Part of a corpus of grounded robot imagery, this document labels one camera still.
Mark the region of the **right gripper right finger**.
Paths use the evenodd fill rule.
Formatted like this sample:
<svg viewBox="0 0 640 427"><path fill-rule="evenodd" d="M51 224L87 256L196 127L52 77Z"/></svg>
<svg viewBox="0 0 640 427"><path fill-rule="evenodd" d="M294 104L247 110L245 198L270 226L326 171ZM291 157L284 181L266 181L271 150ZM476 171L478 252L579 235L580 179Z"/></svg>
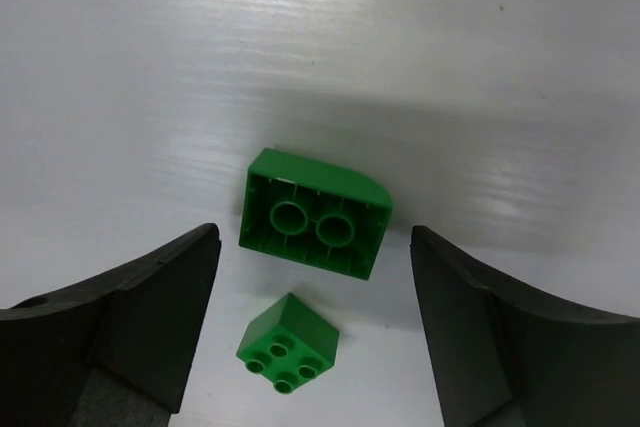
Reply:
<svg viewBox="0 0 640 427"><path fill-rule="evenodd" d="M639 321L562 299L417 226L411 264L448 426L635 426Z"/></svg>

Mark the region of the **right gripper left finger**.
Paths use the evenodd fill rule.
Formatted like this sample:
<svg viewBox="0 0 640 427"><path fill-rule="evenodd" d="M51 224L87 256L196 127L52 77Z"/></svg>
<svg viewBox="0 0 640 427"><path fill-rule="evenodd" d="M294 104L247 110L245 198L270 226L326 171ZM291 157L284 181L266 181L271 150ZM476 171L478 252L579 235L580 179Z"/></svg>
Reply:
<svg viewBox="0 0 640 427"><path fill-rule="evenodd" d="M220 255L203 224L1 313L5 426L165 426L180 410Z"/></svg>

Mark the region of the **green small lego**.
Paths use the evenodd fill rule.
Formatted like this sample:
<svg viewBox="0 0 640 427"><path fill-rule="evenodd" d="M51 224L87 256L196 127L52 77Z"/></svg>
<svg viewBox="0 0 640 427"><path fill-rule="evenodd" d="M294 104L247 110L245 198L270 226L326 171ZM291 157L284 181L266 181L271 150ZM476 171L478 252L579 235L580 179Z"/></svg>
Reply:
<svg viewBox="0 0 640 427"><path fill-rule="evenodd" d="M248 324L236 356L287 395L334 366L339 338L335 326L288 293Z"/></svg>

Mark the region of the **green lego with holes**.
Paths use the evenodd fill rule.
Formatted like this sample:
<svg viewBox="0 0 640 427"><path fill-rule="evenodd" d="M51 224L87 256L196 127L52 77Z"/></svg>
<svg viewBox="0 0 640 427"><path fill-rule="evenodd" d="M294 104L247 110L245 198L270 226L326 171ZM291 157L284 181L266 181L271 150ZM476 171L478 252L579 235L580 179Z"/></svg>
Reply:
<svg viewBox="0 0 640 427"><path fill-rule="evenodd" d="M367 280L392 211L363 173L265 148L248 167L239 245Z"/></svg>

